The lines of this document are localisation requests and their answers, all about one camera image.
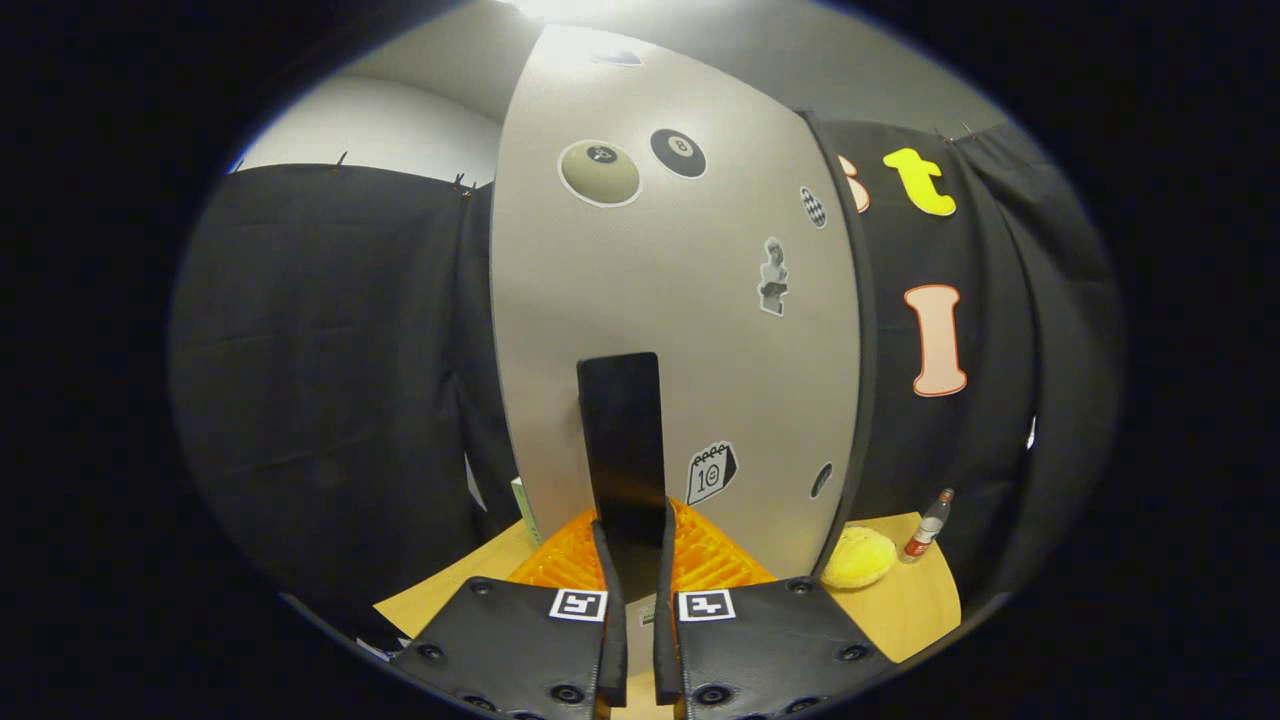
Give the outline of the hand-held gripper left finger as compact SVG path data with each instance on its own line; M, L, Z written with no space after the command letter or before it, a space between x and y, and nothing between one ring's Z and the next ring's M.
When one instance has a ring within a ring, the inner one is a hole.
M625 705L625 602L595 512L504 577L471 575L390 667L484 719L608 719Z

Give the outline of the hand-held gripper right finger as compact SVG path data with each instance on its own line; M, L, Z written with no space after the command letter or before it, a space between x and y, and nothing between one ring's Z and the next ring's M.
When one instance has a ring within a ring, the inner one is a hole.
M772 577L676 500L666 505L658 579L655 701L677 719L819 712L895 673L815 577Z

